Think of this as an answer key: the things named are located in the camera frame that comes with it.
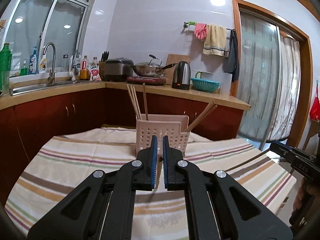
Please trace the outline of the person's right hand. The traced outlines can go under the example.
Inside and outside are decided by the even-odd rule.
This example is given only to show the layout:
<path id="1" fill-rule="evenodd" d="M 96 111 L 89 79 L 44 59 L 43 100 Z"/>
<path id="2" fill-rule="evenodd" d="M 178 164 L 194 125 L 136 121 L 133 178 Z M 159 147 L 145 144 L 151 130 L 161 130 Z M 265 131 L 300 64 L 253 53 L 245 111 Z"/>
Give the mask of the person's right hand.
<path id="1" fill-rule="evenodd" d="M 297 195 L 295 197 L 295 201 L 293 202 L 292 212 L 295 212 L 297 209 L 301 208 L 302 199 L 307 193 L 315 197 L 319 197 L 319 187 L 308 183 L 307 179 L 304 177 L 301 181 L 300 188 L 298 189 Z"/>

